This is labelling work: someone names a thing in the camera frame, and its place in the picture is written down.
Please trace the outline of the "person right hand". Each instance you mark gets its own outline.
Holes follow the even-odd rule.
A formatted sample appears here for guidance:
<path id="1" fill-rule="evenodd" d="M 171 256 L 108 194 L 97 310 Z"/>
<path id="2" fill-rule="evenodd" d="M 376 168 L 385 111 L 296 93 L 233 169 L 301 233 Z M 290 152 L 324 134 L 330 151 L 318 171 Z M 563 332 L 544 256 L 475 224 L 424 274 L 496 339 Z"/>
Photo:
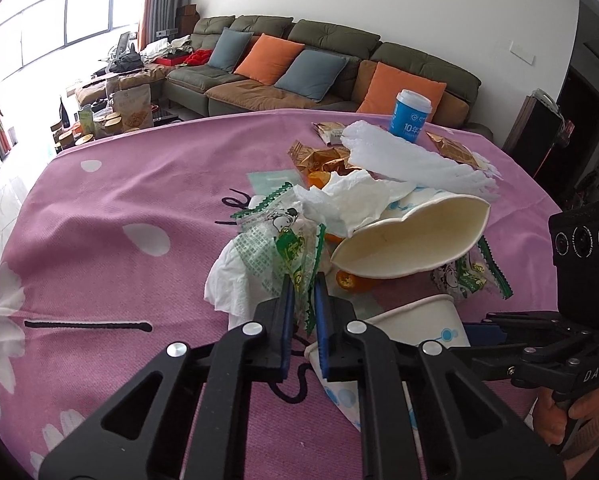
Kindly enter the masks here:
<path id="1" fill-rule="evenodd" d="M 559 408 L 552 399 L 552 390 L 540 388 L 533 408 L 533 429 L 548 444 L 562 444 L 566 425 L 570 420 L 581 422 L 572 434 L 569 448 L 563 450 L 565 458 L 574 458 L 599 446 L 599 389 L 587 393 L 568 410 Z"/>

